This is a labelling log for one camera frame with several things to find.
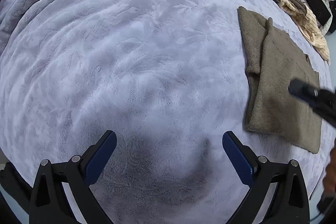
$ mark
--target bed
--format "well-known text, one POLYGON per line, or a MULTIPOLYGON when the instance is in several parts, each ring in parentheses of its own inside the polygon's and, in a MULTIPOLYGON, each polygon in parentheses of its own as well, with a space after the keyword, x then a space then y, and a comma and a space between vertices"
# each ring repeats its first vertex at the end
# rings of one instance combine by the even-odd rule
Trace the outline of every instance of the bed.
POLYGON ((91 186, 114 223, 225 223, 248 190, 222 148, 227 130, 271 161, 298 160, 310 195, 335 131, 323 121, 314 155, 243 129, 239 6, 272 17, 332 89, 327 63, 273 0, 2 0, 1 149, 33 185, 41 160, 67 161, 115 131, 91 186))

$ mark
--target metal screw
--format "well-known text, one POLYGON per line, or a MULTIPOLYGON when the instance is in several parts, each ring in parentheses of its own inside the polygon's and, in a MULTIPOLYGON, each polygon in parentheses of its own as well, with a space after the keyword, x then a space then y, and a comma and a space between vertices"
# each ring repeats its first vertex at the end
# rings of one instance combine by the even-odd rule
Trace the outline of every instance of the metal screw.
POLYGON ((71 158, 72 162, 78 162, 80 159, 81 159, 80 156, 73 156, 73 157, 71 158))
POLYGON ((265 162, 267 162, 267 158, 266 157, 264 157, 264 156, 260 156, 259 158, 258 158, 258 160, 261 162, 261 163, 265 163, 265 162))
POLYGON ((41 161, 42 166, 46 166, 49 161, 47 159, 41 161))
POLYGON ((294 167, 297 167, 299 163, 296 160, 291 160, 291 165, 293 165, 294 167))

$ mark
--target folded blanket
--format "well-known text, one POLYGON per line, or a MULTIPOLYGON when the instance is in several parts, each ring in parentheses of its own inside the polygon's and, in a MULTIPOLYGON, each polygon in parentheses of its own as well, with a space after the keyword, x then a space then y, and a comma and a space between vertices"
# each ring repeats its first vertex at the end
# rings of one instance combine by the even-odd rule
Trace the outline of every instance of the folded blanket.
POLYGON ((290 96, 288 85, 299 78, 319 86, 308 55, 256 12, 238 8, 241 35, 247 57, 250 86, 245 127, 248 131, 280 134, 287 141, 318 153, 322 119, 309 106, 290 96))
POLYGON ((330 53, 325 37, 318 28, 316 17, 309 7, 300 0, 274 0, 289 14, 304 38, 315 47, 320 56, 330 64, 330 53))

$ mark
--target blue gripper pad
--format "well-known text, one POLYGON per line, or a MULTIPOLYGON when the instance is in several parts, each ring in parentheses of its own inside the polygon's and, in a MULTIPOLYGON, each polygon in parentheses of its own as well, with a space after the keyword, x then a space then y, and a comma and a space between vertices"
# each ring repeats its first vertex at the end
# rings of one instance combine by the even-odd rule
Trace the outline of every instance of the blue gripper pad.
POLYGON ((254 182, 252 166, 228 133, 224 133, 222 143, 241 182, 251 188, 254 182))
POLYGON ((100 147, 85 167, 84 183, 86 185, 95 184, 97 182, 101 172, 117 146, 117 135, 111 130, 105 134, 109 135, 102 144, 100 144, 100 141, 97 142, 96 145, 100 145, 100 147))

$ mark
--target olive knit fabric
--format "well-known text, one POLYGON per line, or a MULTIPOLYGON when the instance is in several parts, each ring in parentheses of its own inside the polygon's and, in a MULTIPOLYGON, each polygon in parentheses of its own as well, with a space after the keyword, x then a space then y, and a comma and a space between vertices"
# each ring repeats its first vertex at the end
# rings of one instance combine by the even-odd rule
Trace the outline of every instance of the olive knit fabric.
POLYGON ((298 78, 319 87, 319 73, 289 34, 273 26, 272 18, 244 7, 238 8, 238 14, 250 86, 245 129, 278 134, 318 153, 322 119, 308 104, 292 97, 288 86, 291 79, 298 78))

